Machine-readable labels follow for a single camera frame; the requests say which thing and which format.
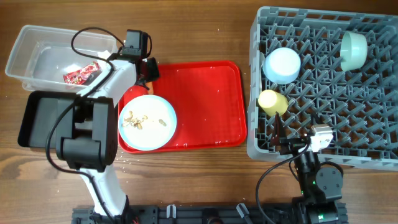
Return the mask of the orange carrot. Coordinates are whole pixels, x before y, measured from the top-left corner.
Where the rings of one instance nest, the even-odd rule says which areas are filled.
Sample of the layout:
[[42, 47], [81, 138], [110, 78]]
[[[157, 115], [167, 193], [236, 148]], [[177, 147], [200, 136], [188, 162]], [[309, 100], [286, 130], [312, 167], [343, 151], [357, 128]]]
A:
[[147, 82], [147, 83], [146, 83], [146, 87], [147, 87], [147, 93], [148, 93], [149, 95], [153, 95], [153, 94], [154, 94], [153, 83], [152, 83], [152, 82]]

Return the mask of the yellow plastic cup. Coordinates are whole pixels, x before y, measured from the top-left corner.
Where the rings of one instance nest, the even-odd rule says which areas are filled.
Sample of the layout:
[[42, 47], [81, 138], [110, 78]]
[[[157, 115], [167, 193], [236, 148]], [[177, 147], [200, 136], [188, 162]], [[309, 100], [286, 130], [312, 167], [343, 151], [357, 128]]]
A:
[[287, 98], [274, 90], [262, 91], [259, 94], [257, 102], [268, 116], [274, 116], [276, 114], [281, 116], [288, 108]]

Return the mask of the red candy wrapper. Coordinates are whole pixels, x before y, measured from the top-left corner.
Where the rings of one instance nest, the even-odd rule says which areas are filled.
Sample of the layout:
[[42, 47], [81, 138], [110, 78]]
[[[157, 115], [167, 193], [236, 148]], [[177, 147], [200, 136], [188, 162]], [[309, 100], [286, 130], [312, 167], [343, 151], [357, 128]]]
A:
[[99, 64], [97, 62], [91, 62], [79, 70], [63, 75], [63, 80], [67, 84], [83, 85], [89, 79], [93, 78], [96, 72], [100, 71]]

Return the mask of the mint green bowl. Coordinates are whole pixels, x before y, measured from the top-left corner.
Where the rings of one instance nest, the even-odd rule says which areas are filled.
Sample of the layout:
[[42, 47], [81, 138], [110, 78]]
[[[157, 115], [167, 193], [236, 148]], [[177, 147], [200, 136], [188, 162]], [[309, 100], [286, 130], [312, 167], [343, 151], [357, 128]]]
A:
[[341, 41], [340, 57], [342, 71], [361, 68], [368, 54], [368, 43], [364, 35], [345, 32]]

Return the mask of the light blue bowl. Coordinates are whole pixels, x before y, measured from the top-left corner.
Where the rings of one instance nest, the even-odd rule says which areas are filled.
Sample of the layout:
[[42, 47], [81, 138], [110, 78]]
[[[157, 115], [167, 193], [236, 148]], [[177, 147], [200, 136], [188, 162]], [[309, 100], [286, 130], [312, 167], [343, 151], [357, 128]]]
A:
[[300, 67], [299, 54], [290, 48], [281, 47], [273, 50], [265, 58], [262, 69], [268, 80], [284, 85], [297, 79]]

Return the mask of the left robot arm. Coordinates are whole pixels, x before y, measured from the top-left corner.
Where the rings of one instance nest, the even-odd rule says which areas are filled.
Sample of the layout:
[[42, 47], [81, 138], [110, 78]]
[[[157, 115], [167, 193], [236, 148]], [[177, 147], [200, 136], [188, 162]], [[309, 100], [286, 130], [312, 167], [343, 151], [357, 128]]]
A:
[[58, 118], [45, 142], [50, 164], [61, 172], [79, 175], [94, 200], [94, 220], [131, 223], [129, 200], [121, 190], [113, 161], [118, 147], [118, 115], [114, 107], [133, 85], [152, 94], [159, 69], [151, 36], [128, 30], [116, 53], [104, 58], [106, 68], [68, 106], [57, 106]]

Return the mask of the white tissue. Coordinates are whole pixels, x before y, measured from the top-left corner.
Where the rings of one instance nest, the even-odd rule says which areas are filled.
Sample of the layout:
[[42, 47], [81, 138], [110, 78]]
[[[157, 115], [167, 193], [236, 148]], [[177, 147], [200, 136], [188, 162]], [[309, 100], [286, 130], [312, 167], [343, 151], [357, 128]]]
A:
[[98, 61], [105, 62], [107, 61], [108, 57], [111, 55], [111, 52], [105, 50], [104, 52], [98, 52]]

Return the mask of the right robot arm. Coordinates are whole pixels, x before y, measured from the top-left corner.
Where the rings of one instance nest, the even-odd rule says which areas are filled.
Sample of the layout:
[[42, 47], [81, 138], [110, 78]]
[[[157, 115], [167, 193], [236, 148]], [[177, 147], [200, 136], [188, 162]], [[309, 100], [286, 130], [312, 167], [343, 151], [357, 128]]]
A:
[[337, 201], [342, 198], [343, 169], [334, 162], [320, 162], [318, 153], [333, 139], [327, 124], [314, 124], [310, 133], [288, 138], [279, 114], [275, 115], [271, 144], [281, 155], [292, 155], [302, 195], [292, 199], [298, 223], [341, 223]]

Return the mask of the light blue plate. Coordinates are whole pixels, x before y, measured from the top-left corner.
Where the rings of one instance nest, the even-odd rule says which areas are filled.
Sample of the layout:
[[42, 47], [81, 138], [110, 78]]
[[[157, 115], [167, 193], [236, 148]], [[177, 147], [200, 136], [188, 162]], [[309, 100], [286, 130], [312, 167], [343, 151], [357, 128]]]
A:
[[[167, 127], [145, 127], [142, 130], [122, 128], [122, 115], [131, 110], [135, 113], [155, 114], [162, 118]], [[153, 151], [166, 145], [177, 128], [177, 115], [173, 106], [164, 98], [156, 95], [142, 95], [132, 99], [121, 110], [118, 118], [118, 131], [121, 139], [131, 148], [138, 151]]]

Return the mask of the peanut shell scraps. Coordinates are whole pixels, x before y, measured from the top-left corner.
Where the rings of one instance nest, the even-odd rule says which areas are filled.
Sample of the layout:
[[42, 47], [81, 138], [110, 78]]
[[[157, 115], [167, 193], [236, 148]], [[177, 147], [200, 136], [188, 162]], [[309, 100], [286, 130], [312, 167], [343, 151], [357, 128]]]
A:
[[167, 123], [155, 114], [135, 113], [131, 110], [126, 111], [122, 115], [120, 125], [122, 128], [133, 127], [139, 130], [154, 126], [167, 127]]

